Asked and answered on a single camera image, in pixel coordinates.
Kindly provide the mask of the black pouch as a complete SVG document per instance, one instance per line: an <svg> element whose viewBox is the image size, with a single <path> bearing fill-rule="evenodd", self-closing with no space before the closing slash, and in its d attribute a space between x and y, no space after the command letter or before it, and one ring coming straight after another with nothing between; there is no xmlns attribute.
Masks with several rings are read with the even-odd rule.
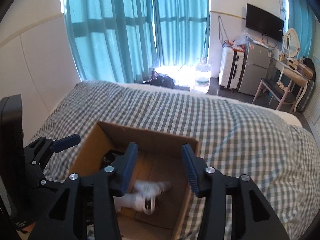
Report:
<svg viewBox="0 0 320 240"><path fill-rule="evenodd" d="M117 157L124 155L124 152L109 150L102 158L100 162L100 169L110 166Z"/></svg>

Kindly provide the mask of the white handheld device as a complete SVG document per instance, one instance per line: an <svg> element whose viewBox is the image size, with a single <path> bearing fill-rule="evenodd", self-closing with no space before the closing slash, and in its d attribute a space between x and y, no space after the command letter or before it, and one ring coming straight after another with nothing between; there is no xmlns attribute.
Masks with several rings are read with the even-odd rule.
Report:
<svg viewBox="0 0 320 240"><path fill-rule="evenodd" d="M158 197L171 190L172 184L168 181L143 181L137 180L134 184L135 193L126 193L122 197L114 197L117 212L122 207L143 212L146 215L153 214L158 208Z"/></svg>

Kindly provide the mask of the brown cardboard box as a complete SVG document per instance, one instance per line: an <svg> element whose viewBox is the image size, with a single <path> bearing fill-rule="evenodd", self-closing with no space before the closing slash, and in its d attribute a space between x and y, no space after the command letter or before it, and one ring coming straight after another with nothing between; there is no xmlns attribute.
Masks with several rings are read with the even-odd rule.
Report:
<svg viewBox="0 0 320 240"><path fill-rule="evenodd" d="M130 142L138 146L138 159L128 193L136 181L169 181L172 188L158 198L158 209L151 215L122 208L117 214L123 239L179 239L187 213L191 190L182 162L182 146L189 144L200 152L195 138L97 122L70 168L71 173L89 176L101 168L109 150L125 152Z"/></svg>

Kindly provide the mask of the checkered bed blanket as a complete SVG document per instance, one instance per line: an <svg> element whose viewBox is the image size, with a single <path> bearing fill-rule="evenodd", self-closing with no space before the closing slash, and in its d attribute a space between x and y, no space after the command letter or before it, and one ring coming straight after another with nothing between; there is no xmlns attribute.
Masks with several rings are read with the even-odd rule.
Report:
<svg viewBox="0 0 320 240"><path fill-rule="evenodd" d="M300 239L319 212L319 150L292 114L220 96L83 81L34 138L86 139L97 121L195 138L207 164L251 176L291 239Z"/></svg>

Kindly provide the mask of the dark clothes pile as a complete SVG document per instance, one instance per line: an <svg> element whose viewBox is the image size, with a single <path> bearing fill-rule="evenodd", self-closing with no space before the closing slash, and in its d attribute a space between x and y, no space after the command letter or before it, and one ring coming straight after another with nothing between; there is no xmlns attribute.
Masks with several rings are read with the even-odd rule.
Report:
<svg viewBox="0 0 320 240"><path fill-rule="evenodd" d="M152 85L157 87L175 88L174 80L163 74L159 74L155 69L152 70L150 79L143 82L144 85Z"/></svg>

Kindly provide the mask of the teal curtain left panel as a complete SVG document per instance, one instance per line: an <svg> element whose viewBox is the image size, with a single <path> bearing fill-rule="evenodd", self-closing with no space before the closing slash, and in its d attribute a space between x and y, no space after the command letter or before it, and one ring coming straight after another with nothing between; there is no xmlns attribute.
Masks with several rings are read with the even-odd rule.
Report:
<svg viewBox="0 0 320 240"><path fill-rule="evenodd" d="M143 83L156 65L150 0L64 0L81 80Z"/></svg>

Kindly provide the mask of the teal curtain panel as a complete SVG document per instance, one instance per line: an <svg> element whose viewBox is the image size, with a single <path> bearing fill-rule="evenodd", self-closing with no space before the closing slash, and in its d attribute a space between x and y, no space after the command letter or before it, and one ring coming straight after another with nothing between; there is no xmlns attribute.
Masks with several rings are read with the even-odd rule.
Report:
<svg viewBox="0 0 320 240"><path fill-rule="evenodd" d="M289 1L289 28L296 30L300 39L300 56L313 57L315 14L306 0Z"/></svg>
<svg viewBox="0 0 320 240"><path fill-rule="evenodd" d="M64 0L81 80L143 83L156 65L150 0Z"/></svg>
<svg viewBox="0 0 320 240"><path fill-rule="evenodd" d="M209 0L152 0L158 62L161 66L195 64L207 58Z"/></svg>

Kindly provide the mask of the black seat wooden chair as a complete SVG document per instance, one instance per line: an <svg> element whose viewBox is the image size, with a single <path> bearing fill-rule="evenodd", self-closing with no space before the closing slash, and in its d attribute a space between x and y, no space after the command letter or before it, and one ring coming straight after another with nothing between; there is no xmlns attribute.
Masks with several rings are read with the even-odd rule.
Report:
<svg viewBox="0 0 320 240"><path fill-rule="evenodd" d="M263 90L268 90L272 94L270 102L272 102L273 99L276 99L278 101L276 110L279 111L282 105L291 105L292 107L294 107L297 99L290 90L291 85L292 80L289 82L288 87L284 86L284 88L281 88L281 81L276 82L274 80L262 78L260 80L256 94L253 98L252 104L257 100L258 96Z"/></svg>

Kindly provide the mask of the clear water jug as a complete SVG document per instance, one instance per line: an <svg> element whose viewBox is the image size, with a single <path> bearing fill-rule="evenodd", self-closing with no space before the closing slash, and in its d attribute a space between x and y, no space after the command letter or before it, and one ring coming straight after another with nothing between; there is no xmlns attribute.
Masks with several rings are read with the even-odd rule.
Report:
<svg viewBox="0 0 320 240"><path fill-rule="evenodd" d="M207 58L198 59L194 64L194 79L198 86L207 87L210 83L212 70L211 64L207 62Z"/></svg>

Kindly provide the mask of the white vanity desk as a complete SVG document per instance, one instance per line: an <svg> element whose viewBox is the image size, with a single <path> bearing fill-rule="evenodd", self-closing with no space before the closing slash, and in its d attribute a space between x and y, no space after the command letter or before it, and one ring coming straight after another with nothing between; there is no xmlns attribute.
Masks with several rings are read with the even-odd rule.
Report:
<svg viewBox="0 0 320 240"><path fill-rule="evenodd" d="M277 70L280 71L278 82L281 82L281 79L283 76L286 76L290 80L288 86L284 90L285 91L284 97L280 100L277 110L280 110L281 106L285 104L285 105L291 105L290 113L295 113L299 102L302 100L304 94L307 91L309 79L304 77L298 71L292 70L290 66L288 66L287 64L276 59L273 59L273 60L275 62L274 66L277 68ZM295 101L292 103L285 102L285 99L288 93L291 90L293 90L295 85L300 87L300 90L295 98Z"/></svg>

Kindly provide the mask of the white suitcase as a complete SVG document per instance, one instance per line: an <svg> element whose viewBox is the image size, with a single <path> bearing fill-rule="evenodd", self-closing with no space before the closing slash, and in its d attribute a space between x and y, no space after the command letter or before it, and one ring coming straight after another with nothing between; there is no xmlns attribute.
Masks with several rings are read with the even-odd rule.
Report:
<svg viewBox="0 0 320 240"><path fill-rule="evenodd" d="M237 89L244 55L243 51L235 50L231 46L223 47L219 71L219 85L222 89Z"/></svg>

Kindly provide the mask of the black bag on desk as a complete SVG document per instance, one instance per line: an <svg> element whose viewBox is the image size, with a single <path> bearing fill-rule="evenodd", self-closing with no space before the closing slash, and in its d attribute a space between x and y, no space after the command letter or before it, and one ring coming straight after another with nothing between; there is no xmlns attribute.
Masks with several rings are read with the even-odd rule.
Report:
<svg viewBox="0 0 320 240"><path fill-rule="evenodd" d="M312 59L305 57L303 59L303 64L305 68L303 69L303 74L307 76L310 80L315 81L316 80L316 70L315 65L312 61Z"/></svg>

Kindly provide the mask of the teal curtain middle panel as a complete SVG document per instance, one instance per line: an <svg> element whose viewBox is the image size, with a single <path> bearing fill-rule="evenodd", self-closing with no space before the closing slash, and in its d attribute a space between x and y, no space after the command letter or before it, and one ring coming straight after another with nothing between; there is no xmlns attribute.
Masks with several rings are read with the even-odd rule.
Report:
<svg viewBox="0 0 320 240"><path fill-rule="evenodd" d="M209 0L152 0L158 62L161 66L195 64L207 58Z"/></svg>

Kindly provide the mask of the white oval vanity mirror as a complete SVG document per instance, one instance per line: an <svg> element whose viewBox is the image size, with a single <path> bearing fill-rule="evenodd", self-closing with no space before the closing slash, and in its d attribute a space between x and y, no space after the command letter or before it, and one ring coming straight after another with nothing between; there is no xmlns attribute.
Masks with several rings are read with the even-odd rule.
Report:
<svg viewBox="0 0 320 240"><path fill-rule="evenodd" d="M283 37L283 52L291 58L298 55L300 51L300 41L294 28L289 28Z"/></svg>

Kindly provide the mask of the teal curtain right panel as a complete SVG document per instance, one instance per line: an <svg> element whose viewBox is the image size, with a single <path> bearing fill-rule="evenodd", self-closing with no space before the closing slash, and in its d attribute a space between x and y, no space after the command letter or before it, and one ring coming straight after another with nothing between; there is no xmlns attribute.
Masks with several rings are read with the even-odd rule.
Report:
<svg viewBox="0 0 320 240"><path fill-rule="evenodd" d="M289 28L296 30L300 39L300 56L313 57L315 14L306 0L289 1Z"/></svg>

